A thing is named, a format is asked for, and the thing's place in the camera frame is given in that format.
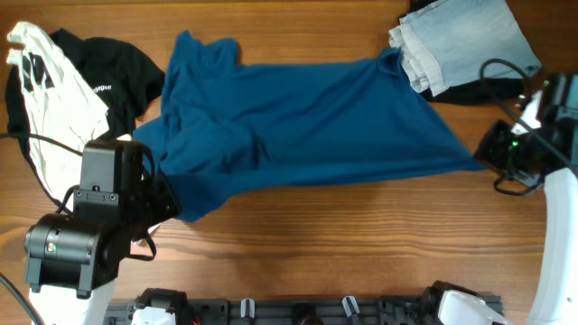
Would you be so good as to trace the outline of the blue polo shirt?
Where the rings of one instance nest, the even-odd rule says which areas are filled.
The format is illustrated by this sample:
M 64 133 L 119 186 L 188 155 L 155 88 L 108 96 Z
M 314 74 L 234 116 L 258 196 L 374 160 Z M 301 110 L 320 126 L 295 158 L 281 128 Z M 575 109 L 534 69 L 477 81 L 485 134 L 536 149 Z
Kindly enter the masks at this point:
M 238 43 L 178 35 L 160 115 L 134 139 L 193 222 L 245 192 L 478 171 L 411 87 L 394 48 L 352 62 L 240 62 Z

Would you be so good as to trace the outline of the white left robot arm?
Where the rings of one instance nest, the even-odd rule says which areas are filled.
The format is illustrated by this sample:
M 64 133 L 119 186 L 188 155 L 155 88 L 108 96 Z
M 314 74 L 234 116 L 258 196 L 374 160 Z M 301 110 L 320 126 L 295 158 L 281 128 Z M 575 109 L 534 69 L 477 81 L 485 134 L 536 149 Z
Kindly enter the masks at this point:
M 112 300 L 119 266 L 136 255 L 131 245 L 180 214 L 181 208 L 151 150 L 137 141 L 93 140 L 81 155 L 80 180 L 66 199 L 71 213 L 57 209 L 25 236 L 25 304 L 34 324 L 99 324 Z

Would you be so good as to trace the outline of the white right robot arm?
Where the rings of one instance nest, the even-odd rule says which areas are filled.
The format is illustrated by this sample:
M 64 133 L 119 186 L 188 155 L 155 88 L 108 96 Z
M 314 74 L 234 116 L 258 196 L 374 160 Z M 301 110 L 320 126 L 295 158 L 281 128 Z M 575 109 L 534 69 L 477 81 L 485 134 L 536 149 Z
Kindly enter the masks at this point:
M 522 101 L 514 125 L 499 120 L 482 138 L 475 157 L 498 178 L 524 185 L 517 196 L 543 190 L 544 253 L 529 324 L 577 322 L 577 76 L 549 77 L 541 91 Z

